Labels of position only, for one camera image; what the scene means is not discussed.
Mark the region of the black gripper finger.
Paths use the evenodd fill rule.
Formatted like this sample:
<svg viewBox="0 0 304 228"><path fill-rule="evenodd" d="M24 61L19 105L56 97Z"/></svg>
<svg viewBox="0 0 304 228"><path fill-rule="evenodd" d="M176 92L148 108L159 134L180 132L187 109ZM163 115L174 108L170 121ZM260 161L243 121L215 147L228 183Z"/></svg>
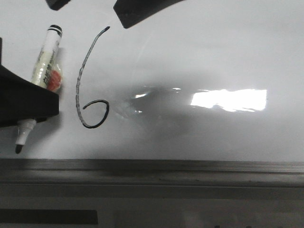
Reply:
<svg viewBox="0 0 304 228"><path fill-rule="evenodd" d="M122 26L129 29L180 0L117 0L113 9Z"/></svg>
<svg viewBox="0 0 304 228"><path fill-rule="evenodd" d="M18 121L43 122L59 114L59 96L17 76L0 66L0 126L18 125Z"/></svg>

